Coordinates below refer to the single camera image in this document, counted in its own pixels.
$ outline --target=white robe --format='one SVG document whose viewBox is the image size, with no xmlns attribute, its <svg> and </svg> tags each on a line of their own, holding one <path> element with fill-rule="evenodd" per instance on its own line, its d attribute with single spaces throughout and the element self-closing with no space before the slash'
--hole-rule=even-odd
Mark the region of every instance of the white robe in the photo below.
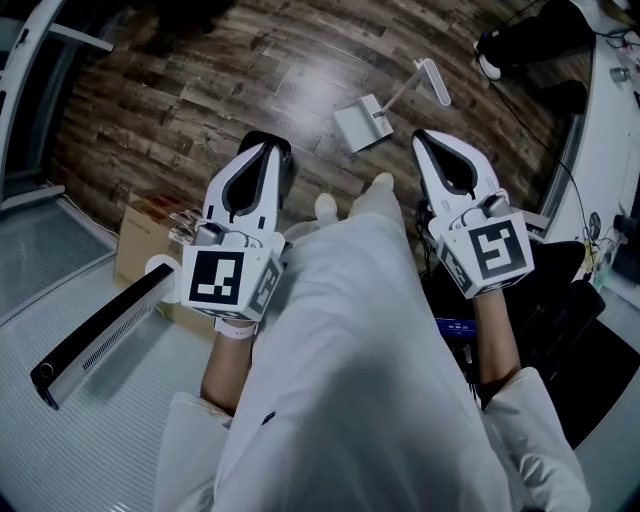
<svg viewBox="0 0 640 512">
<path fill-rule="evenodd" d="M 230 429 L 176 397 L 156 510 L 588 509 L 535 370 L 479 409 L 397 224 L 358 215 L 284 260 Z"/>
</svg>

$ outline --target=white sleeve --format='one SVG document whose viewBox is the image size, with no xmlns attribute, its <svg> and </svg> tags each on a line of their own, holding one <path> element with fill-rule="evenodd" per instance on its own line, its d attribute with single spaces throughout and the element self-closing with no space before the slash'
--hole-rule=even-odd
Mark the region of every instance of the white sleeve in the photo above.
<svg viewBox="0 0 640 512">
<path fill-rule="evenodd" d="M 533 503 L 545 512 L 586 512 L 591 499 L 578 459 L 537 370 L 518 372 L 485 409 Z"/>
<path fill-rule="evenodd" d="M 155 512 L 195 511 L 213 503 L 213 481 L 230 424 L 228 414 L 201 398 L 189 393 L 173 397 L 158 457 Z"/>
</svg>

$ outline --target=white stand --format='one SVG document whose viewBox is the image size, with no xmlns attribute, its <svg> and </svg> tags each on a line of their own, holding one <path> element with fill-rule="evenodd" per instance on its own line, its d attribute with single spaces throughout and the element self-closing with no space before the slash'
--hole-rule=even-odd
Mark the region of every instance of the white stand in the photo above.
<svg viewBox="0 0 640 512">
<path fill-rule="evenodd" d="M 451 105 L 451 97 L 435 62 L 431 59 L 421 59 L 414 61 L 414 64 L 416 66 L 415 73 L 400 87 L 383 108 L 380 108 L 380 103 L 378 103 L 376 97 L 373 94 L 369 94 L 347 105 L 342 110 L 334 112 L 333 117 L 352 153 L 357 153 L 393 133 L 393 128 L 386 116 L 387 112 L 407 89 L 413 87 L 421 79 L 425 72 L 436 91 L 440 103 L 443 106 Z"/>
</svg>

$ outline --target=wooden floor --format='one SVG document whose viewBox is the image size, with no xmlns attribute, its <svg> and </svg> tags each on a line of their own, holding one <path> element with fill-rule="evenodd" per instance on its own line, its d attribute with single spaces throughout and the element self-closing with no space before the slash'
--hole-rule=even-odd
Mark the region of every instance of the wooden floor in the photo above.
<svg viewBox="0 0 640 512">
<path fill-rule="evenodd" d="M 57 135 L 52 179 L 98 222 L 116 229 L 128 191 L 169 183 L 201 202 L 209 180 L 259 129 L 294 147 L 295 180 L 285 224 L 313 215 L 332 193 L 341 214 L 380 172 L 413 231 L 421 197 L 410 146 L 416 128 L 458 136 L 483 151 L 520 207 L 535 208 L 553 160 L 521 128 L 473 66 L 474 40 L 528 0 L 239 0 L 215 29 L 162 34 L 151 7 L 109 27 L 111 55 L 90 56 Z M 395 133 L 350 154 L 332 112 L 374 93 L 388 99 L 431 57 L 453 104 L 419 87 L 389 114 Z M 589 56 L 556 63 L 557 77 L 589 76 Z M 519 116 L 552 148 L 559 120 L 518 84 L 499 85 Z"/>
</svg>

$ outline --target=wristband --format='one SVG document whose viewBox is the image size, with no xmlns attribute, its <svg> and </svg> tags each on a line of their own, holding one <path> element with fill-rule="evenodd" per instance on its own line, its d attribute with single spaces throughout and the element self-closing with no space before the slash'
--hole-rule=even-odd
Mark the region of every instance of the wristband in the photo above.
<svg viewBox="0 0 640 512">
<path fill-rule="evenodd" d="M 224 321 L 224 318 L 216 318 L 215 330 L 231 338 L 232 340 L 246 340 L 251 338 L 256 332 L 256 324 L 249 325 L 247 327 L 234 327 Z"/>
</svg>

